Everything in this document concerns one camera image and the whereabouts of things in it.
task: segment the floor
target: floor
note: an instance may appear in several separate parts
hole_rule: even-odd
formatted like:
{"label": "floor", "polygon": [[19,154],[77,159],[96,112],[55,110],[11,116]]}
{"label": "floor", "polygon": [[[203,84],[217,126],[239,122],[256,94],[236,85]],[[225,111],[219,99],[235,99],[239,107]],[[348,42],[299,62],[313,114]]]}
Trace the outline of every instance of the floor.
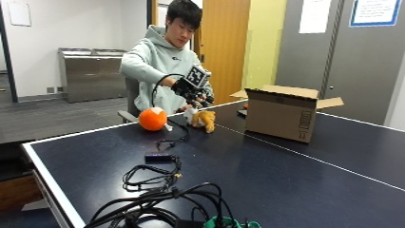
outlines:
{"label": "floor", "polygon": [[8,75],[0,74],[0,143],[40,140],[121,124],[117,110],[127,110],[127,98],[75,104],[63,99],[16,104]]}
{"label": "floor", "polygon": [[[117,110],[127,110],[127,98],[75,104],[63,99],[16,104],[12,102],[8,75],[0,73],[0,145],[4,145],[0,148],[8,148],[8,144],[13,142],[40,140],[121,124]],[[0,158],[3,162],[8,162],[13,155],[1,153]],[[12,174],[17,173],[15,166],[16,164],[9,163]],[[47,203],[41,201],[33,202],[23,210],[1,212],[0,227],[53,228],[59,224]]]}

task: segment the black hair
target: black hair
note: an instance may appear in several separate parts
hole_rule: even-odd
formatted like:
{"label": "black hair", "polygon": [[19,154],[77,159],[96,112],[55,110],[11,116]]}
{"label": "black hair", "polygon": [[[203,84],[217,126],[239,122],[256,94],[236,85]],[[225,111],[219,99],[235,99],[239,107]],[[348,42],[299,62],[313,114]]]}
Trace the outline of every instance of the black hair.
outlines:
{"label": "black hair", "polygon": [[191,0],[173,0],[168,5],[167,18],[171,22],[179,17],[193,29],[199,29],[203,10]]}

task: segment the gray hoodie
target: gray hoodie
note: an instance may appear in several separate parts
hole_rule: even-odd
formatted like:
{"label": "gray hoodie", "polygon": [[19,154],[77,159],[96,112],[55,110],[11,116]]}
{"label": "gray hoodie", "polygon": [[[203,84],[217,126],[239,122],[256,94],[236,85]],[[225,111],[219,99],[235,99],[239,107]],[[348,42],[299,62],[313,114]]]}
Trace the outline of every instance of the gray hoodie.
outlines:
{"label": "gray hoodie", "polygon": [[[200,64],[195,52],[187,48],[173,46],[164,36],[165,28],[151,26],[145,37],[139,40],[133,49],[124,54],[121,60],[121,74],[127,78],[139,80],[136,107],[140,111],[152,107],[152,90],[160,79],[171,73],[188,75],[192,64]],[[207,89],[213,93],[209,84],[207,84]],[[157,87],[153,103],[168,115],[187,105],[185,99],[177,96],[171,88],[165,86]]]}

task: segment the chair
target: chair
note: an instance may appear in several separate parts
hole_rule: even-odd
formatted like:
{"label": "chair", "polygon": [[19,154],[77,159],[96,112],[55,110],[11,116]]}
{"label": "chair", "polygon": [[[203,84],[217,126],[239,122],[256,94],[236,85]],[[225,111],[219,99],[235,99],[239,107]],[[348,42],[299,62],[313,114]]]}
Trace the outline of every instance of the chair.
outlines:
{"label": "chair", "polygon": [[137,123],[140,115],[136,109],[135,100],[140,95],[140,82],[136,79],[125,78],[125,86],[127,86],[127,93],[128,93],[128,110],[117,111],[117,115],[123,118],[123,122],[127,123]]}

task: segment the robotic arm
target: robotic arm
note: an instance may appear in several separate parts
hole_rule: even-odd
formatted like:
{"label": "robotic arm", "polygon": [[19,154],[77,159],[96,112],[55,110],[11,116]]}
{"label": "robotic arm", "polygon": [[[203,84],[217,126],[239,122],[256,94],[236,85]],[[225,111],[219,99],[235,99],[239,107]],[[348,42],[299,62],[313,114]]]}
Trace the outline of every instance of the robotic arm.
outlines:
{"label": "robotic arm", "polygon": [[204,87],[211,76],[211,71],[200,65],[192,65],[188,76],[180,78],[172,86],[175,93],[183,96],[195,108],[197,108],[197,103],[208,107],[215,102],[213,94]]}

